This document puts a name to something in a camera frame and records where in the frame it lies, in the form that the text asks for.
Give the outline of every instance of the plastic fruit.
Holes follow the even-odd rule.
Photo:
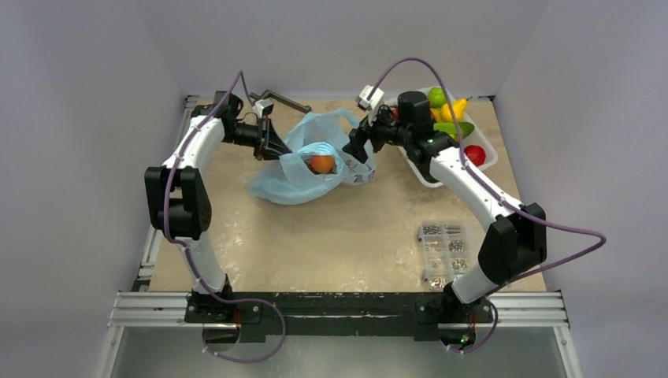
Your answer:
[[[429,94],[427,94],[427,98],[429,98],[429,106],[432,108],[439,109],[446,102],[445,93],[443,93],[443,88],[441,87],[432,88]]]
[[[484,159],[487,158],[487,154],[484,152],[484,148],[472,144],[464,149],[464,154],[474,163],[477,167],[483,165]]]
[[[459,127],[462,129],[462,136],[464,138],[471,135],[473,130],[476,128],[470,122],[459,122]],[[458,140],[457,128],[455,127],[455,124],[452,124],[450,122],[436,122],[434,124],[434,130],[437,132],[444,132],[449,136],[451,136],[452,139]]]
[[[436,122],[443,122],[440,116],[440,110],[439,109],[430,109],[432,111],[432,119],[435,120]]]
[[[393,106],[390,108],[390,118],[393,120],[398,120],[399,119],[399,107],[398,106]]]
[[[461,121],[464,117],[464,110],[466,110],[467,104],[468,101],[466,101],[465,98],[460,98],[459,100],[452,103],[452,109],[455,111],[455,117],[457,117],[457,120]],[[455,120],[452,119],[452,115],[450,114],[450,107],[448,107],[447,104],[441,106],[440,118],[442,120],[441,122],[455,122]]]
[[[314,172],[324,175],[332,172],[336,162],[331,155],[314,155],[309,161],[309,166]]]

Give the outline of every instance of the wooden tabletop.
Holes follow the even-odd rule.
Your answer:
[[[340,107],[356,117],[352,101],[305,101],[316,113]],[[490,140],[499,161],[487,174],[518,198],[513,171],[489,101],[470,102],[467,113]],[[273,124],[285,136],[304,114],[276,104]],[[376,155],[370,183],[339,186],[297,206],[282,206],[247,193],[249,182],[266,162],[251,149],[220,145],[204,172],[213,207],[209,228],[216,257],[235,291],[427,291],[417,233],[423,221],[464,220],[473,214],[446,187],[422,186],[401,153],[386,146]],[[472,250],[484,238],[473,228]],[[183,258],[162,241],[151,291],[192,288]],[[513,283],[505,291],[545,291],[540,274]]]

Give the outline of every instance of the red tomato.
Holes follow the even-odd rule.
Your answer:
[[[464,149],[464,154],[474,163],[477,167],[483,165],[484,159],[487,158],[487,155],[484,152],[484,149],[480,146],[472,144]]]
[[[393,120],[398,120],[399,119],[399,107],[398,106],[393,106],[390,108],[390,118]]]

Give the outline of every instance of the gray wall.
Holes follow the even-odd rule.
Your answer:
[[[585,376],[666,376],[668,3],[552,1],[495,105],[521,196],[610,242],[546,273]],[[548,233],[550,260],[591,239]]]
[[[170,72],[187,93],[227,87],[244,69],[255,90],[352,96],[393,61],[432,62],[457,95],[501,88],[547,0],[138,0]],[[434,84],[397,69],[383,89]]]
[[[182,98],[131,0],[0,5],[0,375],[90,377]]]

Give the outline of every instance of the screw organizer box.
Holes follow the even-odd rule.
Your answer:
[[[422,222],[417,239],[425,251],[423,277],[430,291],[442,291],[473,264],[469,225],[456,220]]]

